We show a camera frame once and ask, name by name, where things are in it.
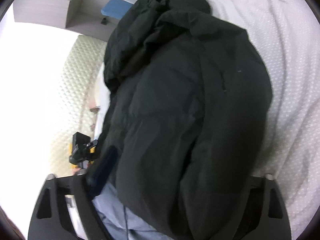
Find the black puffer jacket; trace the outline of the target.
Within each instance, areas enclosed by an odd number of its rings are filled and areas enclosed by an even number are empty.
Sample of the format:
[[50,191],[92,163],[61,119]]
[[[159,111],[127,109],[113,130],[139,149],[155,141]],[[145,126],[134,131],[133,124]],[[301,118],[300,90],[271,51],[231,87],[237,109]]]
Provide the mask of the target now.
[[260,150],[272,88],[247,32],[206,0],[138,0],[104,57],[97,152],[120,202],[170,239],[212,239]]

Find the light blue jeans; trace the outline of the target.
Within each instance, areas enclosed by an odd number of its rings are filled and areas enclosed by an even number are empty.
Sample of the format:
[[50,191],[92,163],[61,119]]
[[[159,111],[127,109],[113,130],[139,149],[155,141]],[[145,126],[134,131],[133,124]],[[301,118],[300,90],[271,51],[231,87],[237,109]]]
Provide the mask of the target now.
[[124,206],[118,198],[116,188],[110,182],[105,184],[92,203],[113,239],[170,239]]

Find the cream quilted headboard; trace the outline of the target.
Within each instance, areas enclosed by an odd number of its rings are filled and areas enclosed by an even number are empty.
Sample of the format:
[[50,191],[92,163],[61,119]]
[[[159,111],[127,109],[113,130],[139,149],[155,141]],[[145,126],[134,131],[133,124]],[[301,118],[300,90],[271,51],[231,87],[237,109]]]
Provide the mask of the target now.
[[60,177],[72,174],[69,163],[72,136],[80,132],[91,138],[97,114],[90,110],[107,43],[79,35],[65,61],[57,90],[57,109],[54,116],[53,143],[50,147],[52,172]]

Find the blue padded chair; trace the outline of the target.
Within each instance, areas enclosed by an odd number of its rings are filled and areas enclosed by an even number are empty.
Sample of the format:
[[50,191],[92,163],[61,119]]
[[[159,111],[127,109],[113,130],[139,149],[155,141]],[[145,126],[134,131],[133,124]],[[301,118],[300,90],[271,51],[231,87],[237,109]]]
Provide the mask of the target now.
[[121,20],[132,6],[133,4],[124,0],[109,0],[100,12],[103,16]]

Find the white textured bed cover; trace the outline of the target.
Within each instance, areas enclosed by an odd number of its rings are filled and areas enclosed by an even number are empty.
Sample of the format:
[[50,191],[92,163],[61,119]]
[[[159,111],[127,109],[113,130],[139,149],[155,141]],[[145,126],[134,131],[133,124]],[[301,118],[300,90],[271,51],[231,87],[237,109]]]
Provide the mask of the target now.
[[319,239],[319,22],[305,0],[206,0],[247,31],[273,99],[253,177],[275,180],[291,239]]

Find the wall power socket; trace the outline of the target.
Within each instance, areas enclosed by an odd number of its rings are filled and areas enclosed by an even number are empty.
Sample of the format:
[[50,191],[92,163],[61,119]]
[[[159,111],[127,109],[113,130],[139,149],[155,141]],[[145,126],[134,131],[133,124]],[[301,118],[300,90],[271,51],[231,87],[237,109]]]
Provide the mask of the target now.
[[108,24],[108,19],[105,17],[102,19],[101,24],[107,25]]

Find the grey wall cabinet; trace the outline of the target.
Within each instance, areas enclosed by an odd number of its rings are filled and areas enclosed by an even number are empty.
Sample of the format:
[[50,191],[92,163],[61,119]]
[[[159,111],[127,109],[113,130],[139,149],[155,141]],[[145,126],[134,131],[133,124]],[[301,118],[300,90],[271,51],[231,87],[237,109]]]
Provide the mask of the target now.
[[[101,9],[110,0],[15,0],[14,20],[48,25],[108,41],[118,24],[114,17],[103,24]],[[130,4],[137,0],[123,0]]]

